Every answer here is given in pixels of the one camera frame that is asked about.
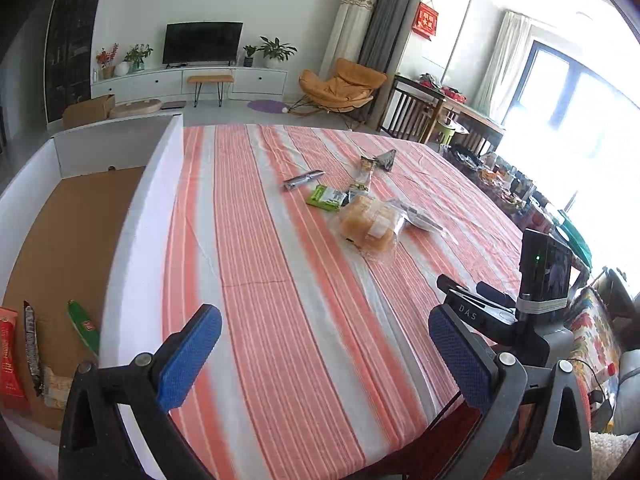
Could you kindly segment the beige wafer snack packet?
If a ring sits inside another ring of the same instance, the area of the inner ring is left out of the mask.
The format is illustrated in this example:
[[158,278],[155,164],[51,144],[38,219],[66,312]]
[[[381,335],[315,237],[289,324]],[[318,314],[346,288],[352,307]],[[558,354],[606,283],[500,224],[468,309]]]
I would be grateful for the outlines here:
[[42,396],[44,405],[47,408],[64,410],[72,385],[72,378],[55,375],[50,367],[43,367]]

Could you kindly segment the red snack packet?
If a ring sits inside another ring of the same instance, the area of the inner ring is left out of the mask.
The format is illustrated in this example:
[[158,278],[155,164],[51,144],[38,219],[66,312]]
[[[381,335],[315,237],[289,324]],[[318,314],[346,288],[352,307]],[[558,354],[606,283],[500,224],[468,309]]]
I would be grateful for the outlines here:
[[1,401],[6,408],[27,413],[29,403],[16,371],[14,342],[17,314],[9,309],[0,309],[1,330]]

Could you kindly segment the green stick snack packet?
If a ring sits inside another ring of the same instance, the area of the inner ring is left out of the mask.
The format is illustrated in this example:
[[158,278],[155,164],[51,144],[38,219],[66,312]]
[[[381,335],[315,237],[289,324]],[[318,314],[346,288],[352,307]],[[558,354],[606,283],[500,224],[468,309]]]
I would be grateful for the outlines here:
[[99,356],[100,332],[96,327],[96,324],[92,322],[87,311],[81,307],[79,302],[70,300],[67,303],[67,314],[70,317],[70,322],[72,322],[81,341],[94,356]]

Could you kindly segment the dark chocolate bar packet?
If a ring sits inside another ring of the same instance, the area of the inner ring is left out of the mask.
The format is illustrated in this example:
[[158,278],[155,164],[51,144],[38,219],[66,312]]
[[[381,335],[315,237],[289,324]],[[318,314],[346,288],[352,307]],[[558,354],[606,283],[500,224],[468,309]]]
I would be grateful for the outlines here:
[[36,396],[41,396],[43,392],[42,368],[40,363],[38,340],[37,340],[37,320],[34,308],[28,301],[23,302],[24,312],[24,334],[25,334],[25,356],[29,377]]

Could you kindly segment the clear bag brown biscuits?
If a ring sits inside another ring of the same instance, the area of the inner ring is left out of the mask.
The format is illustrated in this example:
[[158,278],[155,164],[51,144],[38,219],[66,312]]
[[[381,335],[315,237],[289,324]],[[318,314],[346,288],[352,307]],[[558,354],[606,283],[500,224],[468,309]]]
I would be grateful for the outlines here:
[[423,209],[409,205],[402,200],[398,200],[398,198],[388,200],[387,203],[401,210],[406,215],[408,222],[417,229],[437,234],[445,233],[445,229],[433,220]]

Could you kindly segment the bagged sliced bread loaf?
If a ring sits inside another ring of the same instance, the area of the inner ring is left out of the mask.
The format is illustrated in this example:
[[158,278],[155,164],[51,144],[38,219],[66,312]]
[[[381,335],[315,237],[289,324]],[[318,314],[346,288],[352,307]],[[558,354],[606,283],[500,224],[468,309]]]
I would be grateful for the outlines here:
[[338,234],[370,258],[391,254],[406,222],[401,209],[364,194],[355,196],[337,218]]

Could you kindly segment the floral patterned sofa cover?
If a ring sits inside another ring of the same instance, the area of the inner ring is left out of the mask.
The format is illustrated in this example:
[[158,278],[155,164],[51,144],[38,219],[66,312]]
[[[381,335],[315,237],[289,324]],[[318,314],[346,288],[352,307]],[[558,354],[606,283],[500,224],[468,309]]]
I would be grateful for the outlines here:
[[608,311],[592,287],[584,287],[574,298],[565,325],[574,336],[570,362],[586,396],[591,430],[612,434],[622,350]]

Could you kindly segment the cluttered side table items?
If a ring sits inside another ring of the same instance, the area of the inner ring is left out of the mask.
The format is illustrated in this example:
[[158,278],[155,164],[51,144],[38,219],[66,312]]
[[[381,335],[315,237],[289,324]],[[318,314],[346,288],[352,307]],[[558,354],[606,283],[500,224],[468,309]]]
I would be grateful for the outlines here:
[[592,269],[591,250],[570,217],[563,209],[555,208],[525,178],[503,174],[497,167],[489,169],[483,161],[460,144],[440,150],[448,162],[460,170],[521,230],[532,229],[556,237],[574,255]]

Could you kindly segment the grey pyramid snack packet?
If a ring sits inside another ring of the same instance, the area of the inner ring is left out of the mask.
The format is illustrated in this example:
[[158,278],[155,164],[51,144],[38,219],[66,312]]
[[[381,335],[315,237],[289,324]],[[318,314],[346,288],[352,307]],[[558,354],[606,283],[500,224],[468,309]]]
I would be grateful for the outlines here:
[[390,172],[390,170],[393,169],[396,154],[397,154],[396,150],[389,150],[383,154],[379,154],[378,156],[375,156],[374,158],[375,165],[385,172]]

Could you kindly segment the dark wooden crib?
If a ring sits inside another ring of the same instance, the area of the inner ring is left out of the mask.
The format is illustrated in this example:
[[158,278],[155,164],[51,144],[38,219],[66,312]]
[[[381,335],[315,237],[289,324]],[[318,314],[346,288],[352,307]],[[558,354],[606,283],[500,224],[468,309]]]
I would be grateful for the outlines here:
[[426,143],[446,101],[439,90],[396,74],[378,121],[378,131],[394,139]]

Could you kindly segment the white sheer curtain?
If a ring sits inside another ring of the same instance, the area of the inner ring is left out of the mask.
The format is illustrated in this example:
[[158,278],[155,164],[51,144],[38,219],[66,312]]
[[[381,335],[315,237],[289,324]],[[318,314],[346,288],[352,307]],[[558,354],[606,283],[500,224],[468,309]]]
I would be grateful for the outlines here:
[[497,124],[503,121],[526,63],[533,21],[513,11],[503,14],[486,72],[472,103]]

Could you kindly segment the tall white air conditioner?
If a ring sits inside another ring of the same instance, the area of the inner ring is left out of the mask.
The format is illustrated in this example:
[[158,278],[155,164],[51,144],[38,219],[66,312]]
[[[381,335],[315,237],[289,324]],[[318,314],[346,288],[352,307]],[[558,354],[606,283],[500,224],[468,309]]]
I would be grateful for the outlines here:
[[358,60],[375,3],[376,0],[341,0],[319,70],[321,79],[332,77],[339,58]]

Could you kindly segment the white tv cabinet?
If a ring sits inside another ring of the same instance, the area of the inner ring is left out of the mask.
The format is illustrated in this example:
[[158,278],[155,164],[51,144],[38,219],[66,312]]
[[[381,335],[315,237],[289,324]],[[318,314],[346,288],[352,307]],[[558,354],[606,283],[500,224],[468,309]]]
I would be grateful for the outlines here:
[[91,96],[114,94],[117,104],[150,99],[280,100],[287,79],[286,70],[263,67],[162,68],[95,82]]

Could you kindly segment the black flat television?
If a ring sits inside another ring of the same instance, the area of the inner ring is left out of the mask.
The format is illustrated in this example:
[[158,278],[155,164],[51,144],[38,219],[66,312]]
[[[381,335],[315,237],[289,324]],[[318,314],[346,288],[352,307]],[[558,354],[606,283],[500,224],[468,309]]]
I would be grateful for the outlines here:
[[162,63],[236,63],[242,22],[182,22],[166,26]]

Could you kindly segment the red hanging wall decoration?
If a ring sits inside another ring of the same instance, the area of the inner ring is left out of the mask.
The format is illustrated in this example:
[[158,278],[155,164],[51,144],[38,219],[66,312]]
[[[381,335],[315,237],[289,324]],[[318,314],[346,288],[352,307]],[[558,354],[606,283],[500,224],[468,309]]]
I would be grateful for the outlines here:
[[412,32],[423,39],[432,40],[436,36],[438,12],[424,2],[416,8],[416,15],[412,22]]

